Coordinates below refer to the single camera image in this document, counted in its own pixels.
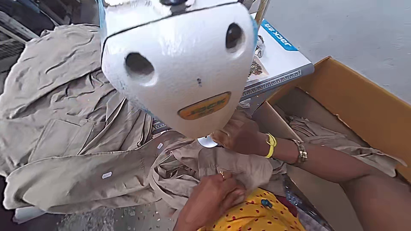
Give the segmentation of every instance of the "yellow polka dot fabric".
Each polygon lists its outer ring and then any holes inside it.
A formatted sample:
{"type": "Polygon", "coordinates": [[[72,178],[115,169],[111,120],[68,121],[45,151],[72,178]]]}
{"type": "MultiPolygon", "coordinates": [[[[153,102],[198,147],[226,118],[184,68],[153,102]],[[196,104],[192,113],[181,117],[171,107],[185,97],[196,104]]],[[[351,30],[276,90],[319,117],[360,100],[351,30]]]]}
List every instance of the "yellow polka dot fabric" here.
{"type": "Polygon", "coordinates": [[[256,189],[245,202],[231,208],[211,226],[200,231],[305,231],[298,218],[295,218],[274,194],[256,189]],[[263,206],[267,199],[272,208],[263,206]]]}

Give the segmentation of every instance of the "metal grate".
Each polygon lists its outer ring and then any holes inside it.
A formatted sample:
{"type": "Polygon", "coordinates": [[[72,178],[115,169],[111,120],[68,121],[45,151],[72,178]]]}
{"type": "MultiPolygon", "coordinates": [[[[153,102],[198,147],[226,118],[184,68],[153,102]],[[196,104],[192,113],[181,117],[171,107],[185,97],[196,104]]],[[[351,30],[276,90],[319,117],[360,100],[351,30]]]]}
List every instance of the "metal grate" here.
{"type": "MultiPolygon", "coordinates": [[[[8,37],[6,34],[0,32],[0,37],[6,38],[8,37]]],[[[7,40],[0,41],[0,60],[8,57],[13,57],[16,55],[20,55],[21,52],[24,50],[24,44],[9,38],[7,40]]]]}

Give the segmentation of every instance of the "right hand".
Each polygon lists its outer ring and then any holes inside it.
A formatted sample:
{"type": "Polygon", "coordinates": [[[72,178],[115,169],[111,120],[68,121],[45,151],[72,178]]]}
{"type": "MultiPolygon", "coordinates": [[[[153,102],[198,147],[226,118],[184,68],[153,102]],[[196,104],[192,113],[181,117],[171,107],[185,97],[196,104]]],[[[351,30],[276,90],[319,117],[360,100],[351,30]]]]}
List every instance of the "right hand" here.
{"type": "Polygon", "coordinates": [[[238,200],[245,199],[245,191],[229,171],[224,177],[202,177],[181,210],[174,231],[193,231],[215,222],[238,200]]]}
{"type": "Polygon", "coordinates": [[[214,142],[242,154],[267,155],[270,146],[267,135],[259,132],[259,127],[245,111],[236,110],[226,126],[213,132],[214,142]]]}

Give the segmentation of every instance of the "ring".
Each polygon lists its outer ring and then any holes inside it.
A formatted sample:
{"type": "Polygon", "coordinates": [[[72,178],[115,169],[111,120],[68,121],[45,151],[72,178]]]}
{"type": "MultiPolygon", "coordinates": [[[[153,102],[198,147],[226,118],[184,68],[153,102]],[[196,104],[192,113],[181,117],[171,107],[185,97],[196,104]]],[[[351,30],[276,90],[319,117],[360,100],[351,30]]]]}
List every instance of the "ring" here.
{"type": "Polygon", "coordinates": [[[223,180],[225,180],[224,173],[222,171],[219,172],[223,176],[223,180]]]}

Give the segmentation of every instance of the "cardboard box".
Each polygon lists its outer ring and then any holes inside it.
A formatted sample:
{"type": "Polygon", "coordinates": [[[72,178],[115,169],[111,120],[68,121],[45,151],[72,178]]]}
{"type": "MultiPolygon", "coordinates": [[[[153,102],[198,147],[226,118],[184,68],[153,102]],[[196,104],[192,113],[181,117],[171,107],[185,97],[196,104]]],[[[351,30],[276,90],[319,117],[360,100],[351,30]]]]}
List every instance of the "cardboard box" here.
{"type": "MultiPolygon", "coordinates": [[[[312,96],[371,147],[411,166],[408,103],[331,57],[315,64],[313,74],[280,87],[268,102],[275,105],[294,87],[312,96]]],[[[397,169],[411,182],[411,168],[397,169]]]]}
{"type": "MultiPolygon", "coordinates": [[[[262,132],[299,139],[284,120],[293,114],[411,165],[411,106],[331,57],[315,64],[313,74],[278,88],[253,119],[262,132]]],[[[411,181],[410,168],[397,169],[411,181]]],[[[287,174],[335,231],[363,230],[338,184],[292,166],[287,174]]]]}

